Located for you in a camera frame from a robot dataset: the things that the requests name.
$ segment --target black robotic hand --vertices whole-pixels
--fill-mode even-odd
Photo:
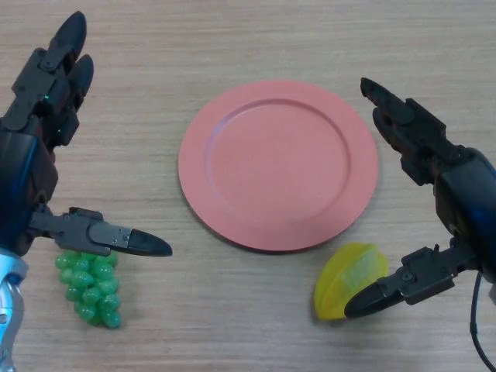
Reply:
[[[363,78],[363,96],[377,107],[374,123],[401,154],[403,171],[418,185],[433,184],[436,212],[453,234],[449,248],[424,247],[403,257],[402,267],[358,293],[346,316],[369,315],[406,301],[413,305],[454,286],[464,270],[496,281],[496,171],[478,150],[453,145],[446,126],[409,98],[405,102]]]
[[[54,216],[47,207],[58,180],[53,149],[71,142],[93,78],[92,59],[79,58],[85,39],[85,17],[76,12],[48,50],[34,50],[12,86],[15,100],[0,119],[0,247],[23,256],[45,236],[63,248],[104,256],[111,250],[170,256],[162,239],[110,225],[100,212],[71,208]]]

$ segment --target round plate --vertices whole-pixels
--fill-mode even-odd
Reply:
[[[179,153],[184,195],[221,236],[256,250],[317,245],[350,226],[377,183],[377,149],[338,96],[261,81],[208,103]]]

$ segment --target lemon slice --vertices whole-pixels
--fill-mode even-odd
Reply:
[[[314,292],[321,320],[345,318],[344,308],[353,296],[388,275],[388,259],[374,244],[350,243],[339,248],[325,264]]]

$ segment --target wooden table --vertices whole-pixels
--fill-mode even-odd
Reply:
[[[336,249],[377,243],[392,268],[424,245],[446,244],[432,189],[401,171],[372,123],[360,78],[415,97],[448,125],[452,141],[496,161],[496,2],[490,0],[2,0],[0,103],[37,46],[74,10],[88,18],[85,52],[95,80],[81,127],[57,150],[51,206],[105,213],[174,244],[174,257],[121,257],[118,331],[79,321],[36,241],[26,256],[26,316],[19,371],[476,371],[468,332],[474,274],[415,307],[399,305],[337,325],[312,319],[315,279]],[[177,181],[177,151],[195,113],[248,81],[291,78],[345,98],[367,121],[381,179],[363,216],[303,254],[234,248],[199,223]],[[494,306],[482,288],[480,338],[496,360]]]

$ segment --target green grapes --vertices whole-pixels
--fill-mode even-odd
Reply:
[[[55,260],[59,281],[67,284],[65,297],[74,302],[74,311],[92,326],[114,329],[121,325],[118,313],[121,300],[115,277],[117,253],[102,257],[65,250]]]

